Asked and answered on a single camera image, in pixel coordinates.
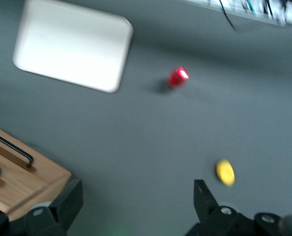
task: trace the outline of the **black handle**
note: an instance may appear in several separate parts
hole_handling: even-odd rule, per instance
[[[27,152],[25,152],[22,149],[18,148],[17,146],[15,146],[11,142],[7,141],[6,139],[2,138],[1,136],[0,136],[0,142],[2,142],[3,144],[7,145],[8,147],[12,148],[13,150],[17,151],[21,155],[23,155],[26,158],[28,158],[28,160],[29,160],[28,167],[32,165],[33,157],[30,154],[28,154]]]

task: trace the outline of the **yellow disc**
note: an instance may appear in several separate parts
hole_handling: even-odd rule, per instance
[[[216,171],[218,178],[222,183],[227,186],[232,186],[234,184],[234,171],[230,162],[227,160],[218,161],[216,164]]]

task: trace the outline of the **red object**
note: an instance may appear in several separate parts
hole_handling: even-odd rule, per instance
[[[189,74],[187,70],[183,67],[178,67],[171,72],[170,77],[166,81],[166,85],[169,89],[180,87],[183,86],[188,79]]]

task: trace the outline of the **white tray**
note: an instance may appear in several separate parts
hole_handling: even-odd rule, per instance
[[[26,0],[13,62],[28,72],[115,92],[131,36],[123,17],[56,0]]]

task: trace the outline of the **wooden crate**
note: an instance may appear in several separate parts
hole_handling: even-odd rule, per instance
[[[35,204],[53,201],[71,173],[2,130],[0,137],[33,157],[29,166],[25,156],[0,141],[0,212],[15,220]]]

